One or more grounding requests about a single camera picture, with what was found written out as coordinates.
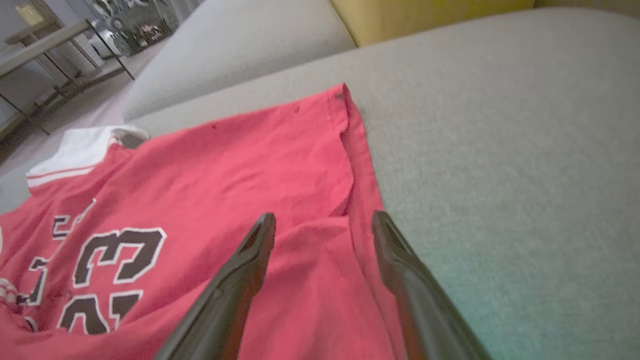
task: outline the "yellow cushion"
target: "yellow cushion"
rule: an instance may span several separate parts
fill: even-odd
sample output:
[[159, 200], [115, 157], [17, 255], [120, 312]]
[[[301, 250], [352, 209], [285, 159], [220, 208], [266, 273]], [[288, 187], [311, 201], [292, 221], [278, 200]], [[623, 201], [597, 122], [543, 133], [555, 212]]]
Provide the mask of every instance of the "yellow cushion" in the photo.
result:
[[532, 8], [533, 1], [331, 0], [360, 46], [476, 17]]

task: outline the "jersey number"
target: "jersey number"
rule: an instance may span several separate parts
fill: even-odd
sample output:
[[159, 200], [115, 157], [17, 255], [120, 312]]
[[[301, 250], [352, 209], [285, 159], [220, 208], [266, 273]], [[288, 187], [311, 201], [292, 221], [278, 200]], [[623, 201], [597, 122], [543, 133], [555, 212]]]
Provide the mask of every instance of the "jersey number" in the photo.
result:
[[[134, 282], [156, 265], [165, 238], [166, 235], [161, 228], [125, 228], [123, 231], [93, 235], [84, 243], [78, 256], [73, 276], [74, 288], [89, 286], [94, 270], [92, 260], [100, 250], [102, 254], [96, 262], [97, 266], [116, 265], [120, 262], [113, 284]], [[134, 247], [136, 252], [131, 259], [120, 259], [120, 253], [126, 247]], [[142, 290], [133, 290], [112, 293], [109, 296], [109, 317], [115, 319], [116, 329], [142, 294]], [[100, 313], [96, 294], [76, 295], [69, 300], [60, 316], [58, 327], [70, 331], [78, 319], [82, 319], [85, 334], [95, 335], [109, 331], [107, 321]]]

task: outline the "floor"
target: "floor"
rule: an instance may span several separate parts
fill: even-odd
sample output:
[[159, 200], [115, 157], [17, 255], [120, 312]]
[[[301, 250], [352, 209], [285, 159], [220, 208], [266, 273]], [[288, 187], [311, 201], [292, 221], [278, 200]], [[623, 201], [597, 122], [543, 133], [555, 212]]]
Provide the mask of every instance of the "floor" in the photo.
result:
[[[136, 77], [165, 43], [160, 42], [130, 58], [122, 58], [122, 62]], [[109, 62], [117, 64], [114, 59]], [[41, 121], [41, 125], [51, 133], [49, 136], [26, 124], [16, 129], [0, 141], [0, 176], [22, 164], [50, 158], [58, 150], [62, 135], [68, 129], [122, 124], [122, 111], [131, 85], [131, 78], [123, 73], [51, 111]]]

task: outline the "white wall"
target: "white wall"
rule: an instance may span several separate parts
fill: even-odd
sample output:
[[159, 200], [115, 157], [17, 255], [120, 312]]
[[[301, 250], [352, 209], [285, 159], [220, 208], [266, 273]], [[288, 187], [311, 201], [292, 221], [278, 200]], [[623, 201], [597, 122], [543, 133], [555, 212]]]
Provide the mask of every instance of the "white wall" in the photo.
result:
[[67, 4], [71, 7], [71, 10], [82, 19], [89, 19], [89, 21], [97, 20], [85, 0], [67, 0]]
[[169, 9], [182, 24], [205, 0], [165, 0]]
[[6, 46], [4, 40], [29, 26], [15, 11], [24, 0], [0, 0], [0, 49]]
[[[80, 18], [78, 14], [69, 6], [67, 0], [44, 0], [49, 8], [56, 14], [56, 16], [62, 21], [64, 25], [73, 25], [84, 18]], [[93, 61], [98, 65], [102, 65], [104, 61], [100, 58], [98, 53], [95, 52], [93, 47], [89, 44], [86, 36], [78, 35], [74, 37], [76, 42], [84, 49], [84, 51], [91, 56]], [[89, 72], [93, 70], [93, 66], [87, 59], [70, 43], [62, 44], [58, 47], [58, 51], [66, 59], [69, 60], [73, 66], [77, 67], [82, 72]]]
[[[20, 51], [19, 45], [5, 47], [0, 52], [0, 61], [17, 51]], [[38, 101], [54, 84], [55, 81], [47, 71], [36, 61], [31, 61], [0, 79], [0, 93], [24, 109], [27, 104]], [[0, 128], [14, 113], [15, 110], [9, 104], [0, 100]]]

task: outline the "gray fabric upholstery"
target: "gray fabric upholstery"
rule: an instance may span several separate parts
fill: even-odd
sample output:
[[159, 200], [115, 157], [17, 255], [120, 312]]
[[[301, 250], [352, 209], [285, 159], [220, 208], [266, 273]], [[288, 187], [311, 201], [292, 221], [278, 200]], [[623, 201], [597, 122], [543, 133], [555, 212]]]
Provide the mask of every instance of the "gray fabric upholstery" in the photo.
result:
[[25, 163], [0, 176], [0, 214], [17, 208], [29, 197], [27, 171], [42, 160]]
[[137, 78], [124, 119], [354, 47], [329, 0], [207, 0]]
[[132, 123], [152, 136], [341, 81], [385, 206], [496, 359], [640, 354], [640, 22], [515, 13], [364, 47]]

